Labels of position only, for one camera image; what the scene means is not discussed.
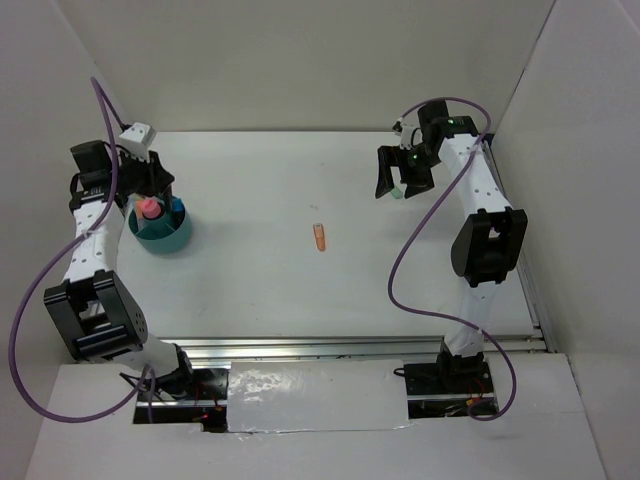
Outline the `teal round organizer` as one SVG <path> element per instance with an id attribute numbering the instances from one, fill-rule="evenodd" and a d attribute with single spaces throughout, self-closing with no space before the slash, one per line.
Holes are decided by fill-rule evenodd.
<path id="1" fill-rule="evenodd" d="M 150 253 L 154 255 L 166 255 L 176 253 L 184 248 L 193 233 L 192 222 L 185 208 L 185 215 L 181 221 L 176 221 L 162 200 L 155 198 L 163 207 L 163 215 L 154 220 L 144 219 L 144 226 L 137 235 L 136 240 Z"/>

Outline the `blue capped black highlighter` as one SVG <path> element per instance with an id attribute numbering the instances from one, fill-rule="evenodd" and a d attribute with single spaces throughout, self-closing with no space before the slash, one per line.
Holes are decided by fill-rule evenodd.
<path id="1" fill-rule="evenodd" d="M 168 203 L 169 203 L 169 210 L 171 212 L 172 217 L 176 220 L 176 221 L 181 221 L 184 218 L 185 215 L 185 206 L 184 203 L 182 201 L 181 198 L 176 197 L 173 194 L 173 191 L 170 190 L 169 194 L 168 194 Z"/>

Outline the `pink capped bottle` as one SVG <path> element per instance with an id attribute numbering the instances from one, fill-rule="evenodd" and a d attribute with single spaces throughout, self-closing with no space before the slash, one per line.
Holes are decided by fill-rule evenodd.
<path id="1" fill-rule="evenodd" d="M 163 215 L 163 207 L 155 198 L 145 198 L 136 202 L 136 214 L 139 218 L 154 220 Z"/>

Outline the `light blue highlighter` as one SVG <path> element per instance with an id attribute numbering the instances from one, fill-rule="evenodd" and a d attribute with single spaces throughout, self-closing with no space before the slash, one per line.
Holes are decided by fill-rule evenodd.
<path id="1" fill-rule="evenodd" d="M 144 226 L 144 218 L 139 209 L 138 201 L 134 201 L 131 204 L 128 225 L 134 235 L 137 235 Z"/>

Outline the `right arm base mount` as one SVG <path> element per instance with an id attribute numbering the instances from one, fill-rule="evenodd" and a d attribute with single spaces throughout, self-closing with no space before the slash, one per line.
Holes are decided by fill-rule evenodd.
<path id="1" fill-rule="evenodd" d="M 471 357 L 438 354 L 431 363 L 405 363 L 393 374 L 404 379 L 410 419 L 479 417 L 498 413 L 494 386 L 483 353 Z"/>

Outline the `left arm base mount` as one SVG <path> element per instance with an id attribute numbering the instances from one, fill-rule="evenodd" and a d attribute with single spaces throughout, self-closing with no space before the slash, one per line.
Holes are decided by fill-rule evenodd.
<path id="1" fill-rule="evenodd" d="M 225 433 L 228 368 L 193 368 L 186 357 L 166 375 L 149 373 L 136 396 L 134 425 L 194 424 Z"/>

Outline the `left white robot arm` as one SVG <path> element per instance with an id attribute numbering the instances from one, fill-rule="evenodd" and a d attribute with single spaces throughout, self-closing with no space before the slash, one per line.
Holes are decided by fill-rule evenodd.
<path id="1" fill-rule="evenodd" d="M 124 144 L 116 147 L 114 169 L 106 143 L 72 147 L 79 169 L 69 202 L 79 243 L 63 281 L 46 289 L 44 305 L 71 356 L 80 362 L 114 362 L 131 369 L 150 366 L 157 389 L 174 399 L 196 390 L 197 374 L 187 354 L 151 334 L 141 307 L 116 272 L 124 229 L 149 253 L 166 255 L 186 246 L 192 224 L 175 180 L 151 150 L 137 159 Z"/>

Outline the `orange clear cap highlighter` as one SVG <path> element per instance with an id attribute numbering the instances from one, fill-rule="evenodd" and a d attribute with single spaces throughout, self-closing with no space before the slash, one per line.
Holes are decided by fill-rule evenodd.
<path id="1" fill-rule="evenodd" d="M 316 248 L 320 252 L 324 252 L 326 250 L 326 235 L 325 235 L 324 226 L 321 223 L 314 224 L 313 234 L 314 234 Z"/>

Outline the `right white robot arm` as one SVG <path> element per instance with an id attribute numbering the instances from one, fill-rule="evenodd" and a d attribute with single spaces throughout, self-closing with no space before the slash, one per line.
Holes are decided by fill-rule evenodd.
<path id="1" fill-rule="evenodd" d="M 485 133 L 469 116 L 453 116 L 451 98 L 440 97 L 412 107 L 416 128 L 399 118 L 393 126 L 396 146 L 377 150 L 375 196 L 391 193 L 397 183 L 405 198 L 434 188 L 432 170 L 444 165 L 451 175 L 448 193 L 459 195 L 464 223 L 452 243 L 451 265 L 462 281 L 462 301 L 436 360 L 436 379 L 448 392 L 460 391 L 483 374 L 484 340 L 496 293 L 518 262 L 528 218 L 498 187 L 482 148 Z"/>

